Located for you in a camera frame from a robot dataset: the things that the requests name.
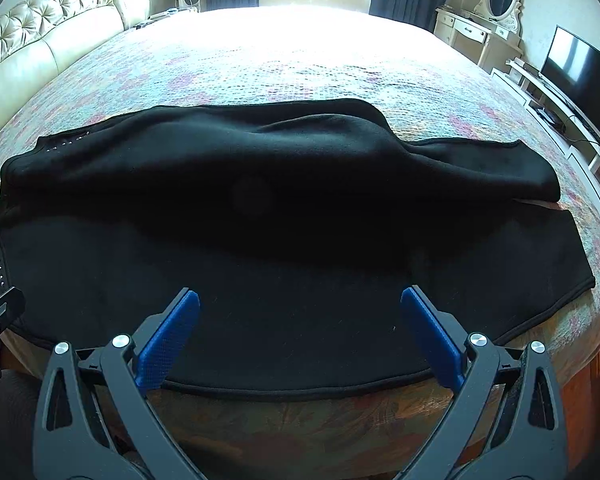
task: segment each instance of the television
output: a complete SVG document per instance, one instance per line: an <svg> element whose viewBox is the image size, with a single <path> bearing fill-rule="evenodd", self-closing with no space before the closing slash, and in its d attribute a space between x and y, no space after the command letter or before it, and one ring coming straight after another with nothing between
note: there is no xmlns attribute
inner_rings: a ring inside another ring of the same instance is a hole
<svg viewBox="0 0 600 480"><path fill-rule="evenodd" d="M557 27L540 75L600 140L600 51Z"/></svg>

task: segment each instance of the white tv cabinet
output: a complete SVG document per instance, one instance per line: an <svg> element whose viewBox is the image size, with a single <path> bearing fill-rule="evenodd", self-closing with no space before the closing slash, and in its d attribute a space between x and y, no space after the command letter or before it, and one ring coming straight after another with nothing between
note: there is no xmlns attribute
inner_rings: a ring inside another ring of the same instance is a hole
<svg viewBox="0 0 600 480"><path fill-rule="evenodd" d="M590 133L566 103L551 90L540 78L528 72L513 61L507 61L511 71L521 78L513 81L509 75L494 69L491 77L509 92L524 109L538 122L543 130L558 145L574 172L580 177L587 194L600 215L600 145L599 140ZM567 134L563 137L547 123L532 107L532 104L547 106L564 121Z"/></svg>

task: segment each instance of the tufted leather headboard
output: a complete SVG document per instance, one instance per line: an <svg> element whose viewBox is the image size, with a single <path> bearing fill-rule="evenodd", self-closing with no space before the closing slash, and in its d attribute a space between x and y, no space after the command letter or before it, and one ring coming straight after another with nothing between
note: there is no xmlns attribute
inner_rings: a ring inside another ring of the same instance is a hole
<svg viewBox="0 0 600 480"><path fill-rule="evenodd" d="M145 20L149 0L26 0L0 16L0 130L46 83Z"/></svg>

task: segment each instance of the ornate mirror frame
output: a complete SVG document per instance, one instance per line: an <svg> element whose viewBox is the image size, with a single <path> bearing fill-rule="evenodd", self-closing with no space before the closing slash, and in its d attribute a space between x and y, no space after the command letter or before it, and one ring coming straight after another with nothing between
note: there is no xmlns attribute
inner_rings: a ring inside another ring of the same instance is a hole
<svg viewBox="0 0 600 480"><path fill-rule="evenodd" d="M490 0L480 0L480 3L475 6L474 13L518 34L520 32L520 19L518 15L521 6L520 0L512 0L509 9L504 14L494 16L491 12Z"/></svg>

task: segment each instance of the bedspread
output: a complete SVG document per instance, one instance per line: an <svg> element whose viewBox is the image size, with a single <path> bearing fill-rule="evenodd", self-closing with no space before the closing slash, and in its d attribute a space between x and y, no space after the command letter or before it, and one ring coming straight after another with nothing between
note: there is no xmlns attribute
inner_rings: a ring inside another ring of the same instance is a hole
<svg viewBox="0 0 600 480"><path fill-rule="evenodd" d="M38 136L154 105L339 97L375 105L405 140L521 139L549 161L562 189L553 206L572 212L596 286L511 345L544 341L558 380L564 384L573 377L600 348L598 214L533 118L487 73L419 28L342 10L261 7L183 12L128 30L62 72L3 128L0 167L32 148ZM433 380L307 402L231 402L167 390L152 395L160 416L193 456L221 458L242 478L289 479L398 469L448 400Z"/></svg>

